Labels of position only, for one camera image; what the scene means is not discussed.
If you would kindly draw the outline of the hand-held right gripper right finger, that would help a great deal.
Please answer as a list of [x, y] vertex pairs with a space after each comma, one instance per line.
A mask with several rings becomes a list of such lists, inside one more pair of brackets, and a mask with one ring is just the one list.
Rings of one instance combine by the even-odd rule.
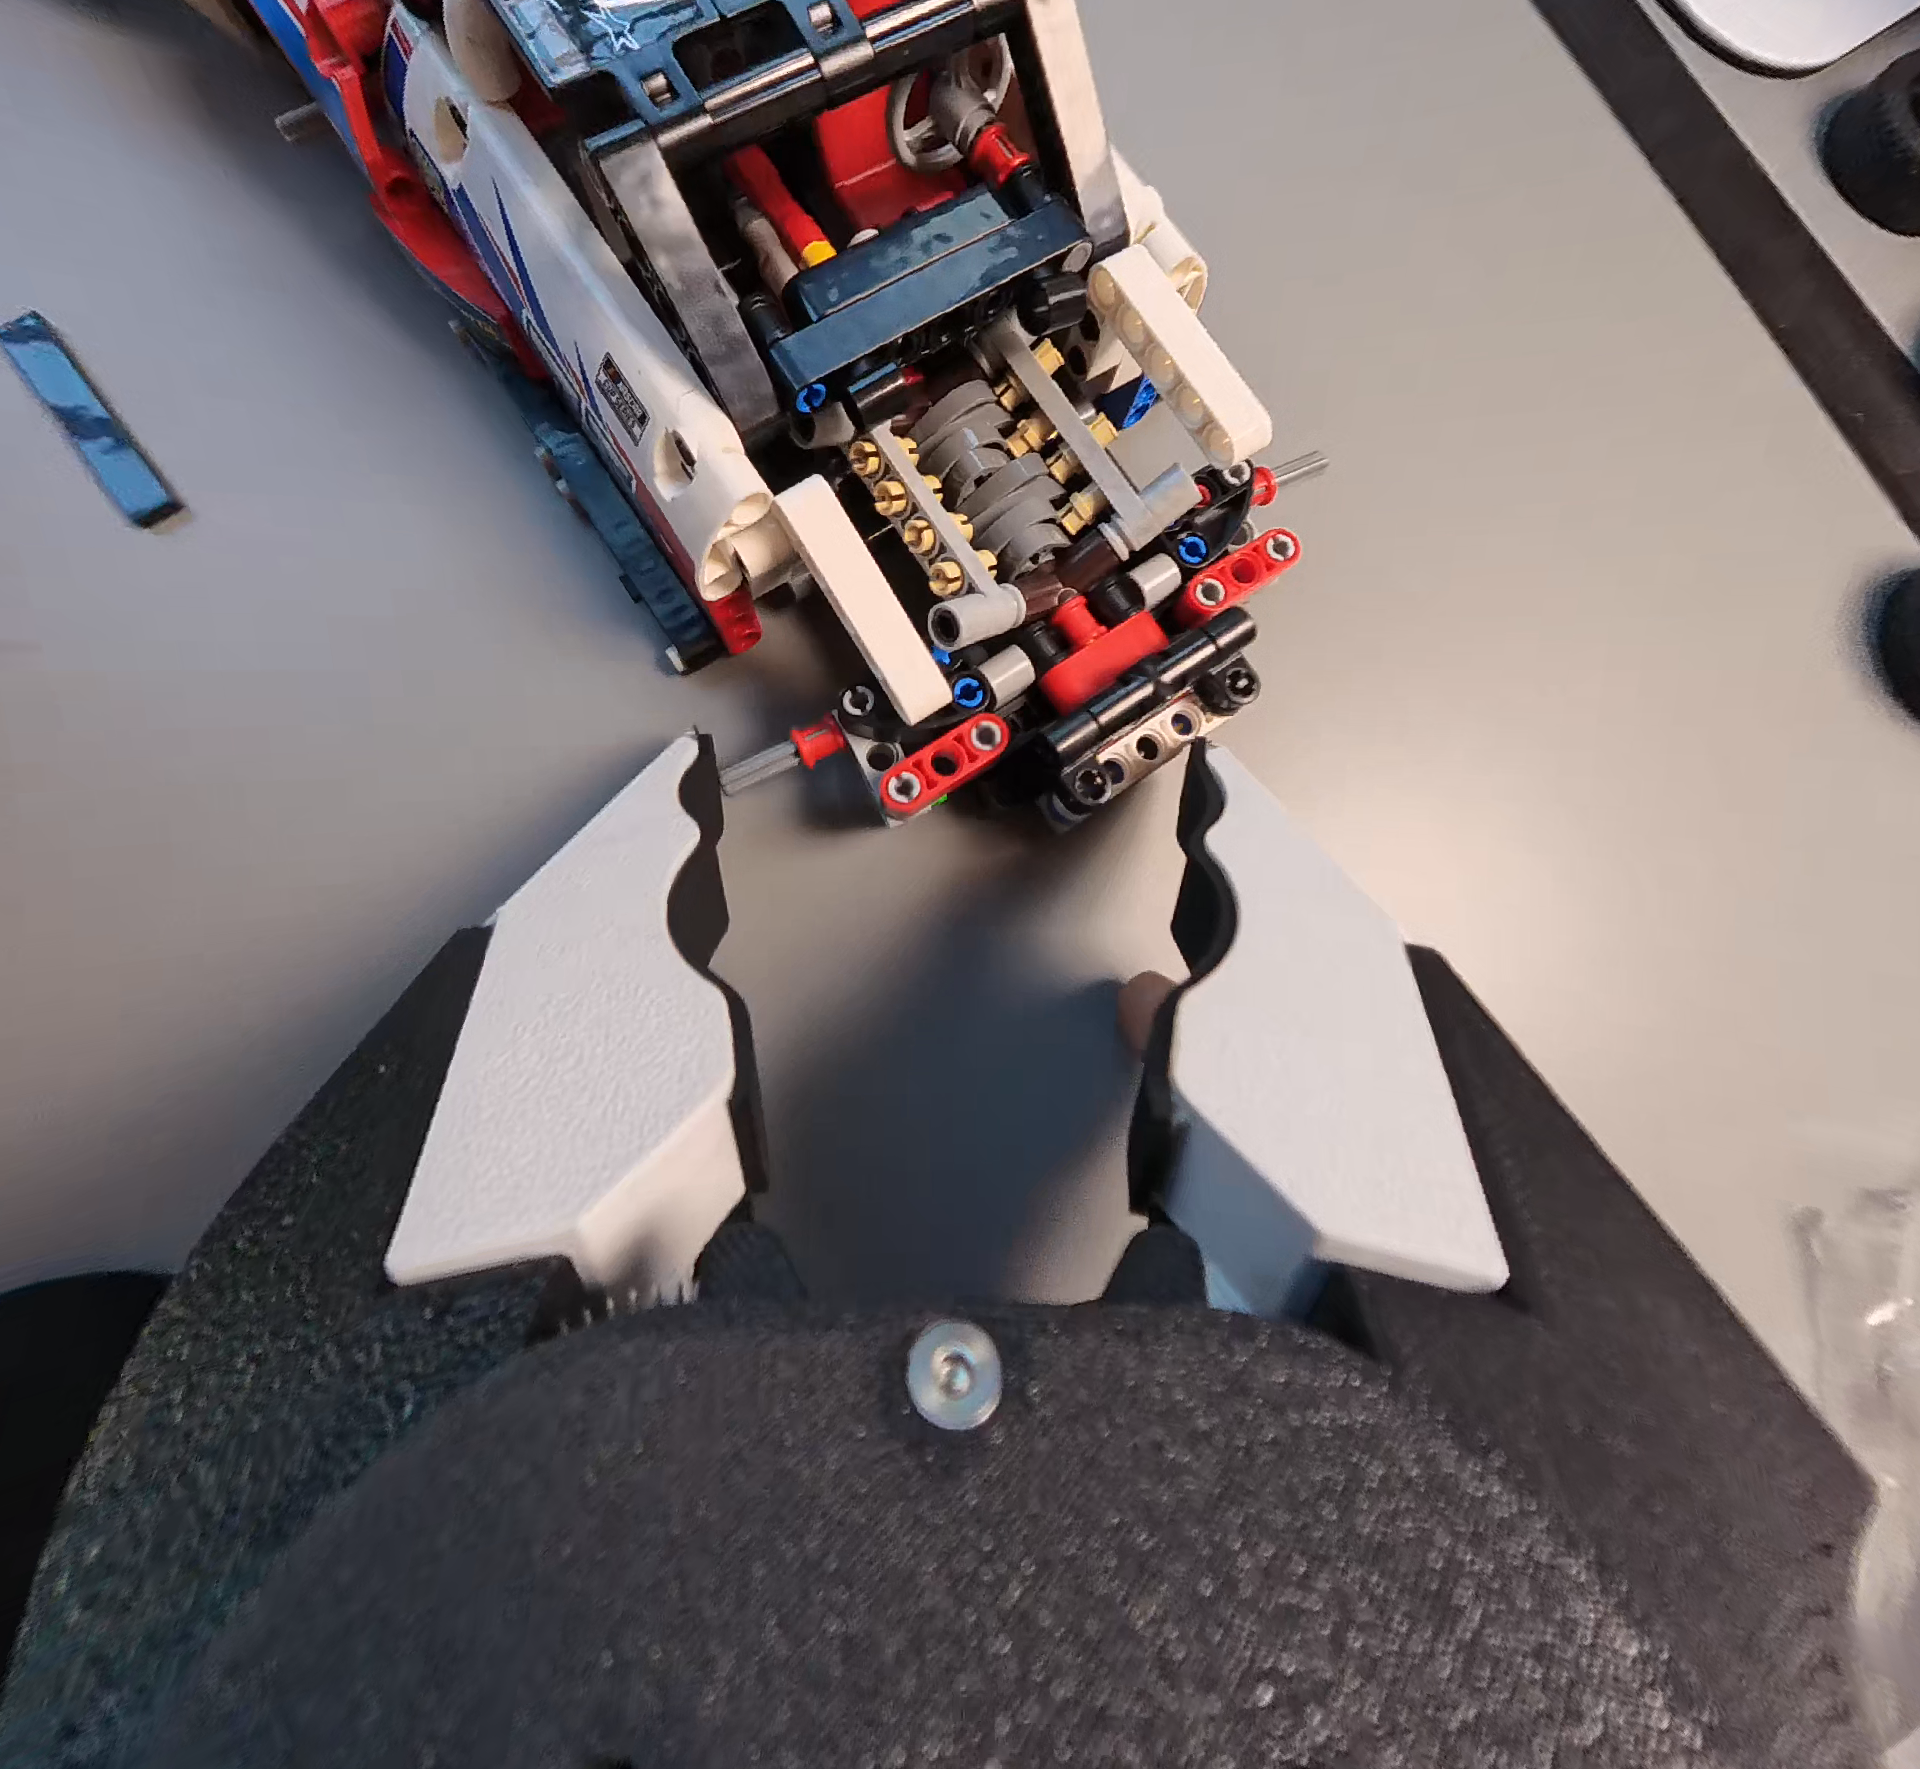
[[1226, 750], [1189, 750], [1187, 978], [1150, 1026], [1133, 1203], [1196, 1246], [1212, 1308], [1303, 1316], [1330, 1265], [1507, 1284], [1401, 926]]

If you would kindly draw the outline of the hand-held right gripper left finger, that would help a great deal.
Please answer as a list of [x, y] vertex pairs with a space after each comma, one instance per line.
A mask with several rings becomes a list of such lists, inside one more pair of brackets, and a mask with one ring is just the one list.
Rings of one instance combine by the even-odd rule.
[[749, 1026], [712, 975], [721, 792], [684, 732], [495, 913], [386, 1274], [563, 1257], [668, 1300], [764, 1187]]

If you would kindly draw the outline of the lego race car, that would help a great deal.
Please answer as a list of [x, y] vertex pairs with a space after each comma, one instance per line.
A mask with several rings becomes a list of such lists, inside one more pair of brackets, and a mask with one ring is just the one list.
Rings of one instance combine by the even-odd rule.
[[741, 794], [1076, 827], [1259, 699], [1267, 407], [1116, 155], [1075, 0], [243, 0], [675, 668], [857, 659]]

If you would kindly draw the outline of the black lego tire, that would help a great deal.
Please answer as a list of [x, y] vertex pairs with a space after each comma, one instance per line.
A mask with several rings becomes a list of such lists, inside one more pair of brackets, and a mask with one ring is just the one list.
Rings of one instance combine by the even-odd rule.
[[1817, 136], [1817, 160], [1859, 216], [1899, 236], [1917, 235], [1917, 54], [1841, 99]]
[[1909, 723], [1917, 723], [1917, 562], [1862, 583], [1853, 614], [1859, 668]]

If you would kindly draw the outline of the crumpled clear plastic bags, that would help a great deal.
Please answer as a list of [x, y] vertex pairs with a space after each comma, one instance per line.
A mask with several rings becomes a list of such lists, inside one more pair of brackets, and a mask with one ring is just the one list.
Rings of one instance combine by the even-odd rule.
[[1872, 1490], [1853, 1564], [1853, 1663], [1890, 1766], [1917, 1730], [1917, 1188], [1853, 1192], [1793, 1220], [1813, 1400]]

